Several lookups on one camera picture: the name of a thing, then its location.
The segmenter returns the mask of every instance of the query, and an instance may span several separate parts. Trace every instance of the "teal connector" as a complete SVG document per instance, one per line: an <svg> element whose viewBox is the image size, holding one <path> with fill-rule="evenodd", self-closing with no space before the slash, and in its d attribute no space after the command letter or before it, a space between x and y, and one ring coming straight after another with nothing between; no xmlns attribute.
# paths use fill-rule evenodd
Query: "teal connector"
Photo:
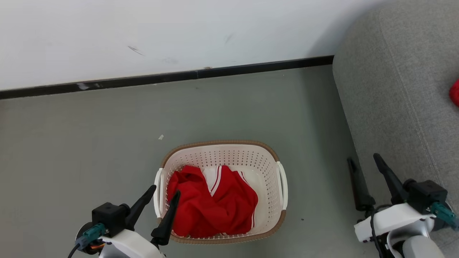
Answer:
<svg viewBox="0 0 459 258"><path fill-rule="evenodd" d="M86 230L81 237L75 240L75 244L79 244L78 250L85 249L89 243L98 239L105 234L105 226L102 223L98 223L92 228Z"/></svg>
<svg viewBox="0 0 459 258"><path fill-rule="evenodd" d="M446 222L454 231L459 230L459 219L454 212L450 211L443 204L434 202L431 206L432 214L435 214L437 218Z"/></svg>

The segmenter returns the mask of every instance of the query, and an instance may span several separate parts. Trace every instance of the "white handle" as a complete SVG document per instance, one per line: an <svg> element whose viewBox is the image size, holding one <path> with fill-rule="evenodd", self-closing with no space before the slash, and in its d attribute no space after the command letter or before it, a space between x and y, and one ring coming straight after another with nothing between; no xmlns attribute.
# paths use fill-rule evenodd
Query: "white handle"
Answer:
<svg viewBox="0 0 459 258"><path fill-rule="evenodd" d="M280 161L277 162L277 165L279 167L280 171L280 177L282 178L282 199L284 201L283 203L283 210L287 209L287 204L288 204L288 184L287 184L287 176L285 174L284 166L280 163Z"/></svg>
<svg viewBox="0 0 459 258"><path fill-rule="evenodd" d="M162 175L162 168L158 170L155 177L156 191L153 194L153 205L155 206L155 213L158 218L161 218L162 208L164 205L164 176Z"/></svg>

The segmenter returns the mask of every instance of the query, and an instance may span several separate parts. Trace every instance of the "laundry basket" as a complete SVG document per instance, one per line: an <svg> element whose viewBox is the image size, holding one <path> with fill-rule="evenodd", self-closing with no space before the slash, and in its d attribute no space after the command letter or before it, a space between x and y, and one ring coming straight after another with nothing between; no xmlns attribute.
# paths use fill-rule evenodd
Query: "laundry basket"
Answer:
<svg viewBox="0 0 459 258"><path fill-rule="evenodd" d="M171 238L186 244L229 244L261 239L274 234L282 225L288 202L287 178L276 153L266 144L249 140L220 140L177 147L164 158L155 178L153 196L158 220L166 214L167 186L174 171L185 165L205 169L227 165L244 172L245 179L258 195L255 226L246 234L216 235L209 238L181 237L173 231Z"/></svg>

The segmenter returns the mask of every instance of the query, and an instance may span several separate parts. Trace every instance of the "gray sofa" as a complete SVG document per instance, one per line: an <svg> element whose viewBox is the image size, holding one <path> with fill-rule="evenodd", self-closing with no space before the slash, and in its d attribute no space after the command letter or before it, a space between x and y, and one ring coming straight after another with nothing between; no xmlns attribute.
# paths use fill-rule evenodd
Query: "gray sofa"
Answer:
<svg viewBox="0 0 459 258"><path fill-rule="evenodd" d="M402 182L431 179L459 213L459 0L399 0L367 13L348 31L333 73L370 194L390 193L372 158L379 152ZM432 233L446 257L459 234Z"/></svg>

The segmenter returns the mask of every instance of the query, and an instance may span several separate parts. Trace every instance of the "red object on sofa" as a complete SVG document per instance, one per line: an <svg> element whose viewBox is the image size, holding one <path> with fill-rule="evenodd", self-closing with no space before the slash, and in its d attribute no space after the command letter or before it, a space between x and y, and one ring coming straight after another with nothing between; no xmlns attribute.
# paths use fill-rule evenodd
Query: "red object on sofa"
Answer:
<svg viewBox="0 0 459 258"><path fill-rule="evenodd" d="M449 90L449 97L459 107L459 80Z"/></svg>
<svg viewBox="0 0 459 258"><path fill-rule="evenodd" d="M185 166L175 171L168 185L168 202L180 190L174 232L193 238L218 233L245 234L255 225L258 196L243 173L220 166L213 182L206 182L201 169Z"/></svg>

